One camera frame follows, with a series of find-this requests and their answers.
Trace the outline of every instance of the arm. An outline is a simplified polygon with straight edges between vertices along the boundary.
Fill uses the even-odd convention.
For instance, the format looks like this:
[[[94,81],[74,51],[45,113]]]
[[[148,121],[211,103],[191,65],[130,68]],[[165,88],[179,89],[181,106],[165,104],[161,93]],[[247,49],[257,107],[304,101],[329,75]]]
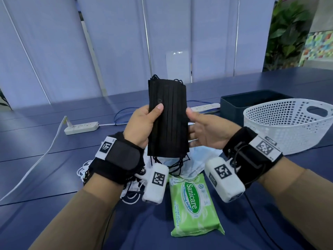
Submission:
[[[240,126],[214,115],[186,110],[191,147],[223,149]],[[281,213],[317,249],[333,245],[333,183],[283,157],[259,182],[275,198]]]
[[[124,138],[145,148],[153,123],[162,111],[162,104],[157,105],[150,113],[148,105],[137,109],[124,130]],[[123,185],[94,173],[29,249],[100,249],[107,220],[119,201],[122,190]]]

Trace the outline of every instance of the sanicare logo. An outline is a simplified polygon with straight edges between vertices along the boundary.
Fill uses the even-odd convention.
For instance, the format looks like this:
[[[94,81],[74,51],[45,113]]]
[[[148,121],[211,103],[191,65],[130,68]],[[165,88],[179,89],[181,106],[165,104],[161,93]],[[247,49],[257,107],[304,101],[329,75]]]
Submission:
[[[200,196],[197,188],[191,182],[184,182],[182,186],[182,197],[186,208],[192,214],[200,211]]]

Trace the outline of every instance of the white plastic basket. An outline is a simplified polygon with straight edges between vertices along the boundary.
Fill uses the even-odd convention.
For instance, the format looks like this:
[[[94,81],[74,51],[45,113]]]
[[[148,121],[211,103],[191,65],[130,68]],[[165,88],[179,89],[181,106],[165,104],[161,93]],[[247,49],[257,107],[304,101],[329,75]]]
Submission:
[[[326,117],[308,112],[314,106],[327,110]],[[283,99],[244,110],[244,126],[277,142],[284,155],[317,145],[333,123],[333,105],[308,99]]]

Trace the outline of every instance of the green wipes package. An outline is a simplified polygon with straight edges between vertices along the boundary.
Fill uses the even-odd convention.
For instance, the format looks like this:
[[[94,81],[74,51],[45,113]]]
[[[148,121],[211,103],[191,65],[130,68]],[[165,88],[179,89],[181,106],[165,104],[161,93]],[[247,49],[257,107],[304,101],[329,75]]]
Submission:
[[[173,237],[196,236],[212,230],[224,234],[203,174],[193,180],[169,177],[174,229]]]

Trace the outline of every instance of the colorful mosaic tile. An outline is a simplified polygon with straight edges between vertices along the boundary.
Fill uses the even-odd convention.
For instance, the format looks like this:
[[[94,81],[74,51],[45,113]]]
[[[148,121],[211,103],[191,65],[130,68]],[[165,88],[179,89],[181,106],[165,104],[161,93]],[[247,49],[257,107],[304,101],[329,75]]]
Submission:
[[[305,60],[327,57],[333,57],[333,31],[309,33],[299,66],[303,66]]]

